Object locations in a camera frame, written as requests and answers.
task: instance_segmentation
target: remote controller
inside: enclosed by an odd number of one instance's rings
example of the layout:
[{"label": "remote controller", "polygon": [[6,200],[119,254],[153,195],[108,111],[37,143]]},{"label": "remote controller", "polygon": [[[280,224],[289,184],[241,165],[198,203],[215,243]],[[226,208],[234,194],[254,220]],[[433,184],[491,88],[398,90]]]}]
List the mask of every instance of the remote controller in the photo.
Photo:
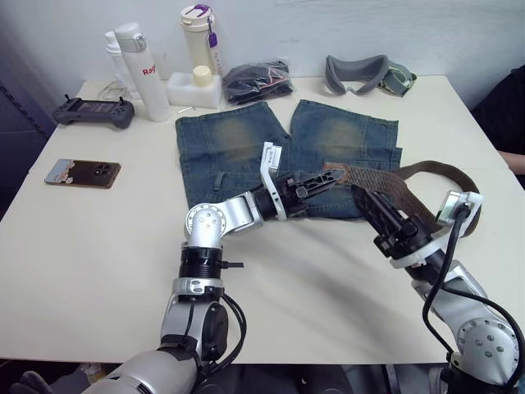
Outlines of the remote controller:
[{"label": "remote controller", "polygon": [[52,113],[52,118],[61,125],[69,125],[73,121],[110,121],[116,127],[125,129],[135,114],[133,104],[122,97],[119,101],[98,101],[70,98],[66,94],[66,99]]}]

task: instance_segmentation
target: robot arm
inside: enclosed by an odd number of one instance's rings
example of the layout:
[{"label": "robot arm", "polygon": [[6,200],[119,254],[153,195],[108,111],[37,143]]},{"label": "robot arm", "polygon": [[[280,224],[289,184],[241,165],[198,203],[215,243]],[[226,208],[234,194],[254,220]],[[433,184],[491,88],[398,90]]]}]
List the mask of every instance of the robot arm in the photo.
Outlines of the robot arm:
[{"label": "robot arm", "polygon": [[[357,186],[353,192],[358,208],[379,233],[374,243],[386,257],[393,258],[390,262],[395,268],[407,270],[414,290],[427,300],[437,286],[433,300],[426,304],[449,326],[458,348],[452,351],[447,345],[450,365],[441,377],[448,383],[448,393],[510,392],[523,372],[518,364],[523,358],[523,335],[504,309],[505,316],[499,316],[487,307],[490,301],[485,291],[459,261],[452,260],[449,269],[444,267],[451,255],[446,256],[441,247],[448,242],[450,248],[452,231],[431,235],[421,220],[403,218],[378,193]],[[481,201],[475,193],[450,192],[437,221],[447,231],[454,225],[455,215],[468,207],[470,215],[461,224],[461,236]],[[435,335],[444,342],[437,332]]]},{"label": "robot arm", "polygon": [[[221,239],[254,228],[263,221],[286,220],[306,209],[305,199],[332,187],[342,171],[277,179],[281,147],[265,143],[262,185],[219,204],[198,204],[186,215],[179,277],[173,282],[161,328],[161,345],[126,361],[84,394],[189,394],[195,383],[215,373],[240,352],[246,321],[240,307],[224,292],[221,270],[242,267],[222,259]],[[241,338],[226,351],[228,317],[223,300],[239,320]]]}]

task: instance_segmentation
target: bottle cap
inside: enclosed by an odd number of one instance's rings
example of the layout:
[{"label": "bottle cap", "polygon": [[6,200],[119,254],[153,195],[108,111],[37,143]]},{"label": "bottle cap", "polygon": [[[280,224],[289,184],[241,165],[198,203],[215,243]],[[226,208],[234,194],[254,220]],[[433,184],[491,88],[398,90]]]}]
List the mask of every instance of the bottle cap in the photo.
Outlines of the bottle cap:
[{"label": "bottle cap", "polygon": [[115,29],[116,39],[134,39],[140,35],[139,24],[136,22],[125,23],[121,27]]},{"label": "bottle cap", "polygon": [[138,23],[130,22],[122,25],[115,29],[115,36],[122,52],[142,52],[147,47]]},{"label": "bottle cap", "polygon": [[180,12],[180,24],[186,31],[208,30],[208,18],[213,23],[212,8],[203,4],[186,7]]},{"label": "bottle cap", "polygon": [[104,36],[106,37],[106,50],[109,53],[121,53],[121,46],[116,41],[115,32],[108,31]]},{"label": "bottle cap", "polygon": [[208,66],[196,66],[193,72],[194,85],[204,87],[213,82],[213,74]]}]

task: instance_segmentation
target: jeans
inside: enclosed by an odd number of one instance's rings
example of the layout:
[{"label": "jeans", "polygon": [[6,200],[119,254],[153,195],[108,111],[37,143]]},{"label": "jeans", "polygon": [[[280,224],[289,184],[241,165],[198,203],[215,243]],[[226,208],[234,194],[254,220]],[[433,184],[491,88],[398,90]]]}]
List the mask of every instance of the jeans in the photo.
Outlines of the jeans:
[{"label": "jeans", "polygon": [[[397,121],[385,121],[301,100],[288,135],[266,103],[176,122],[188,205],[219,203],[261,184],[265,141],[282,147],[280,174],[319,173],[338,163],[380,170],[399,168]],[[359,218],[348,186],[307,200],[307,216]]]}]

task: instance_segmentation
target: phone case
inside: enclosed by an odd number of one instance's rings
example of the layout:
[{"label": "phone case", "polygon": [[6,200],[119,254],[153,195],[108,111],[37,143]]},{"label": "phone case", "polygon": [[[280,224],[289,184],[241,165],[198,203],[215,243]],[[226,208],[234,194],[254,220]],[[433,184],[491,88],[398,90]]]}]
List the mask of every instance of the phone case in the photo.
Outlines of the phone case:
[{"label": "phone case", "polygon": [[44,182],[49,185],[84,186],[109,189],[121,170],[119,163],[59,159]]}]

